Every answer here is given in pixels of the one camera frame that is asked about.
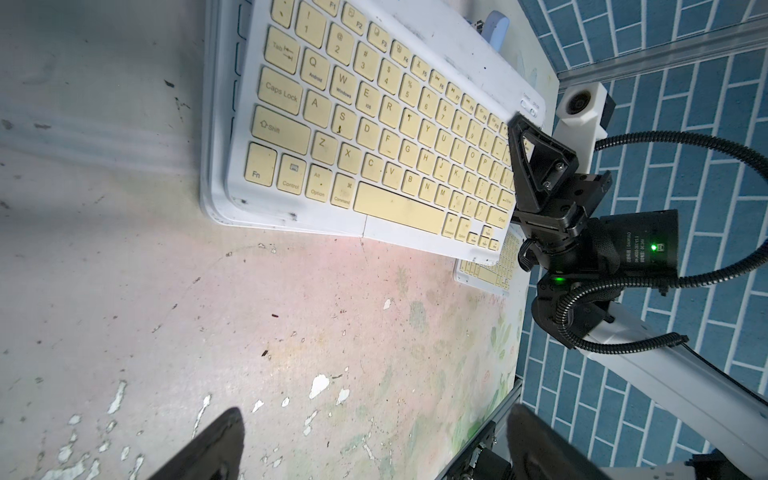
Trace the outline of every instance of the white keyboard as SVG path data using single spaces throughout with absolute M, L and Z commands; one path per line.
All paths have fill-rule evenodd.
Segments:
M 220 15 L 232 14 L 228 2 Z M 204 151 L 206 211 L 221 223 L 496 263 L 515 205 L 506 122 L 523 111 L 540 124 L 541 97 L 439 0 L 251 8 L 243 35 L 238 5 L 245 55 L 244 41 L 227 54 L 242 75 L 229 160 L 213 137 Z M 226 49 L 225 23 L 219 18 L 216 56 Z M 211 71 L 207 60 L 208 83 L 226 77 L 226 62 L 216 58 Z M 214 86 L 217 94 L 224 99 Z M 215 137 L 223 112 L 211 103 Z

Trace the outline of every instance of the blue brick wallpaper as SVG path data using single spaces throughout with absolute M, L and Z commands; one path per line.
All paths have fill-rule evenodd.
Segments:
M 558 72 L 768 14 L 767 0 L 520 0 L 520 5 Z
M 542 2 L 548 8 L 559 3 Z M 584 6 L 582 17 L 587 6 L 590 15 L 599 15 L 601 8 L 605 12 L 602 1 L 581 0 L 579 6 Z M 637 18 L 643 18 L 642 12 L 630 8 L 611 21 L 632 25 Z M 696 131 L 768 154 L 766 71 L 763 48 L 608 82 L 605 86 L 617 103 L 608 134 Z M 768 186 L 732 158 L 698 147 L 633 145 L 599 152 L 593 171 L 606 170 L 613 174 L 614 186 L 597 215 L 678 210 L 681 275 L 729 265 L 766 237 Z M 539 275 L 538 268 L 531 275 L 528 302 Z M 659 333 L 688 335 L 690 344 L 712 363 L 766 393 L 768 267 L 666 297 L 627 290 L 621 302 Z M 530 304 L 518 374 L 524 379 L 523 403 L 599 466 L 665 464 L 716 446 L 621 377 L 551 339 L 532 322 Z

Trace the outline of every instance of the black cable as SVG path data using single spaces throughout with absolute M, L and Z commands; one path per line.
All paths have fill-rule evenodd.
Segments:
M 675 143 L 688 144 L 698 147 L 708 148 L 730 155 L 745 164 L 752 167 L 757 173 L 768 182 L 768 158 L 765 158 L 757 151 L 740 145 L 724 138 L 711 137 L 709 135 L 694 134 L 679 131 L 644 131 L 634 134 L 617 135 L 600 140 L 595 143 L 594 150 L 600 151 L 609 147 L 618 145 L 637 144 L 637 143 Z M 623 289 L 623 288 L 694 288 L 699 286 L 713 285 L 733 279 L 743 275 L 768 261 L 768 240 L 752 252 L 747 257 L 739 260 L 733 265 L 726 266 L 719 270 L 700 275 L 668 277 L 668 278 L 646 278 L 640 276 L 628 276 L 624 278 L 611 278 L 597 280 L 587 283 L 573 289 L 571 292 L 563 295 L 558 301 L 558 306 L 554 315 L 554 323 L 558 326 L 558 332 L 567 338 L 574 346 L 579 349 L 587 350 L 593 353 L 603 353 L 607 355 L 623 355 L 625 353 L 645 352 L 657 349 L 662 346 L 676 346 L 688 341 L 688 337 L 679 333 L 667 333 L 654 338 L 640 340 L 631 343 L 613 343 L 604 345 L 602 343 L 589 342 L 576 336 L 568 328 L 568 312 L 579 303 L 579 299 L 592 293 L 602 290 Z

